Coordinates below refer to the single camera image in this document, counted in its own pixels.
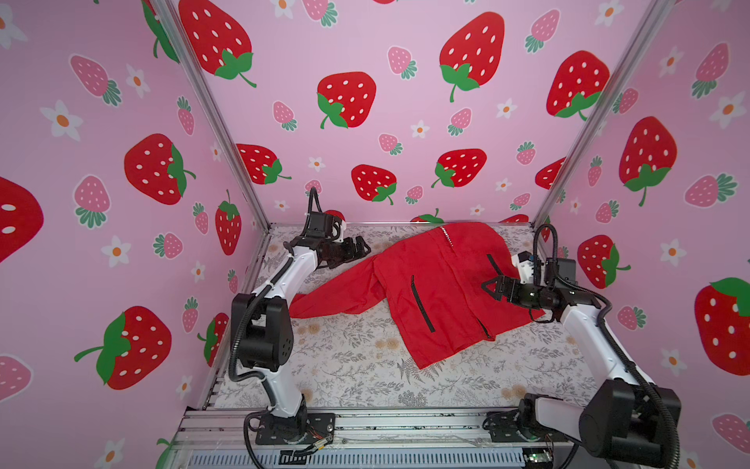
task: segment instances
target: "black zipper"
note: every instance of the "black zipper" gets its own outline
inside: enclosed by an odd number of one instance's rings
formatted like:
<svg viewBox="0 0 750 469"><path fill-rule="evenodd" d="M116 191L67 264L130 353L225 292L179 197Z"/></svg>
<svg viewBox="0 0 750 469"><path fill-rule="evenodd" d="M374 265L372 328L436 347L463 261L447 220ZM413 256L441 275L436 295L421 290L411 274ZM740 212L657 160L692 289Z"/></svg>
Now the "black zipper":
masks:
<svg viewBox="0 0 750 469"><path fill-rule="evenodd" d="M414 299L417 301L417 306L419 307L419 310L422 313L422 317L424 318L425 323L427 323L427 327L430 328L430 332L435 332L435 326L432 325L432 321L430 321L430 317L427 316L427 312L425 311L425 305L423 305L422 301L419 299L419 293L417 293L417 286L414 285L414 275L412 275L412 294L414 295Z"/></svg>

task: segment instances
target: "floral tablecloth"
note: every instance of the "floral tablecloth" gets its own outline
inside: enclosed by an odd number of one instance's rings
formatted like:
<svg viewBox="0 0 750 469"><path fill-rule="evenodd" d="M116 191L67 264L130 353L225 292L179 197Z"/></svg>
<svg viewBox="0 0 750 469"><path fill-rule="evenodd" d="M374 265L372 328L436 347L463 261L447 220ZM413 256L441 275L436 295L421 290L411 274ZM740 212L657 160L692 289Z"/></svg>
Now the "floral tablecloth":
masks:
<svg viewBox="0 0 750 469"><path fill-rule="evenodd" d="M433 229L421 225L358 225L373 254ZM285 258L283 241L300 227L271 229L258 284ZM512 254L531 250L532 233L522 226L495 226ZM309 293L356 263L315 271L300 293ZM288 366L310 407L506 407L526 392L555 395L586 405L596 385L575 341L558 323L536 324L498 335L428 368L418 369L391 319L388 300L360 315L292 320L294 351ZM258 380L223 380L216 408L268 404Z"/></svg>

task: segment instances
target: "strawberry wallpaper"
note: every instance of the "strawberry wallpaper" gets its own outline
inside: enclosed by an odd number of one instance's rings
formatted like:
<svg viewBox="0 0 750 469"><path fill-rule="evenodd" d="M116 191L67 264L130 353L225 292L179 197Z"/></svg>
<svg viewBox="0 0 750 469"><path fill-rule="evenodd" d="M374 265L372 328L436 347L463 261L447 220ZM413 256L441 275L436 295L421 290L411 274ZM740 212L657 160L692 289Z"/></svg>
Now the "strawberry wallpaper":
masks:
<svg viewBox="0 0 750 469"><path fill-rule="evenodd" d="M172 1L265 213L294 223L310 187L348 221L533 218L649 4Z"/></svg>
<svg viewBox="0 0 750 469"><path fill-rule="evenodd" d="M262 231L177 60L148 1L0 4L0 467L161 469L200 405Z"/></svg>
<svg viewBox="0 0 750 469"><path fill-rule="evenodd" d="M750 466L748 17L678 2L550 214L611 329L682 400L685 469Z"/></svg>

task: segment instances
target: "jacket sleeve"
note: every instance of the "jacket sleeve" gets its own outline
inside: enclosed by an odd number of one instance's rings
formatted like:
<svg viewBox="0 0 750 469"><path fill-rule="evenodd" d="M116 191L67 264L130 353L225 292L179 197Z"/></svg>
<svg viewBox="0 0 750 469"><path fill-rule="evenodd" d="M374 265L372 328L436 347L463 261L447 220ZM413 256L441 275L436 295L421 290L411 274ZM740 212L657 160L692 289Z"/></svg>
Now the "jacket sleeve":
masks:
<svg viewBox="0 0 750 469"><path fill-rule="evenodd" d="M375 276L377 256L318 287L308 295L297 295L289 307L291 317L319 317L333 314L361 314L386 297L386 290Z"/></svg>

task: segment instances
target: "red jacket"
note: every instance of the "red jacket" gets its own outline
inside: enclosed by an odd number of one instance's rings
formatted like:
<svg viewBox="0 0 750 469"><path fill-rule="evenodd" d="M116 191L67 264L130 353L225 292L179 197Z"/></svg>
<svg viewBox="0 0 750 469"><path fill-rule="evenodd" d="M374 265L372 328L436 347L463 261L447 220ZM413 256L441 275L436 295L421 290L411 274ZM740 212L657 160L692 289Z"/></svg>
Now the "red jacket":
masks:
<svg viewBox="0 0 750 469"><path fill-rule="evenodd" d="M289 312L300 318L361 314L388 298L404 345L425 368L530 322L526 309L482 291L482 282L497 276L488 254L505 275L516 275L495 230L483 223L447 224L366 258L295 298Z"/></svg>

